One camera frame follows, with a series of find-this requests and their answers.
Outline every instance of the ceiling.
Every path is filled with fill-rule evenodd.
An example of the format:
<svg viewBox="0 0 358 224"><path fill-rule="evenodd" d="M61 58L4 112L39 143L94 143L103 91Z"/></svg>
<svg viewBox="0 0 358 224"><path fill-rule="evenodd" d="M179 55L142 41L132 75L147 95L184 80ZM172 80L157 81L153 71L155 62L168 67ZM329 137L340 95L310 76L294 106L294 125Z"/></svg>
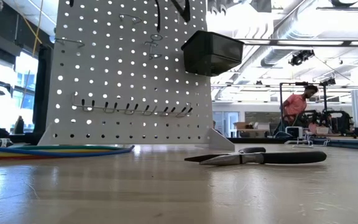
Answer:
<svg viewBox="0 0 358 224"><path fill-rule="evenodd" d="M226 0L230 7L226 15L222 13L207 14L208 30L218 32L229 37L243 39L269 39L276 37L276 32L287 25L288 20L296 9L301 9L302 4L313 0L271 0L271 12L258 12L250 3L256 0ZM331 7L328 0L314 0L312 9L298 15L298 31L306 34L314 33L314 39L358 39L358 11L319 11L316 7ZM42 0L4 0L18 12L22 12L33 24L38 24ZM58 0L44 0L42 7L42 20L40 28L47 34L54 36L54 28L57 21ZM258 91L255 96L253 85L256 81L262 81L264 85L275 85L280 82L319 82L330 77L335 77L338 85L358 85L358 49L357 48L313 48L316 56L300 66L291 66L291 52L289 50L275 65L263 67L260 64L262 47L247 46L244 48L242 65L211 79L212 99L239 101L252 95L253 101L269 101L271 96L278 96L277 88L268 88L269 94ZM226 88L225 85L244 85ZM342 92L330 92L330 95L344 95Z"/></svg>

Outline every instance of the workbench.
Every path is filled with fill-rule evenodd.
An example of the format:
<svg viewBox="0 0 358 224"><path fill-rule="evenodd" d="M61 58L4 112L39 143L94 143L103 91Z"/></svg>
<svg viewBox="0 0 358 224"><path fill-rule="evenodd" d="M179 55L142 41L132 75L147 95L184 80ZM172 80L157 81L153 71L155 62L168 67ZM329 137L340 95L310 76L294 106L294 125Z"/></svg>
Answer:
<svg viewBox="0 0 358 224"><path fill-rule="evenodd" d="M130 154L0 161L0 223L358 223L358 150L322 150L317 164L211 167L222 152L137 146Z"/></svg>

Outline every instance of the pliers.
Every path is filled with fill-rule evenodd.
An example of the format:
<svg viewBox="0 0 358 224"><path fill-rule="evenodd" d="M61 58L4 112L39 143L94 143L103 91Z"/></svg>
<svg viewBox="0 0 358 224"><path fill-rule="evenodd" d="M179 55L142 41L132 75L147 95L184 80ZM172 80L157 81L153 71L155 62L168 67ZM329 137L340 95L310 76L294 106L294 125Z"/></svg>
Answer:
<svg viewBox="0 0 358 224"><path fill-rule="evenodd" d="M200 165L228 166L246 164L248 162L259 164L307 164L322 162L326 158L327 155L321 151L266 153L264 147L250 147L233 153L189 157L185 161L199 162Z"/></svg>

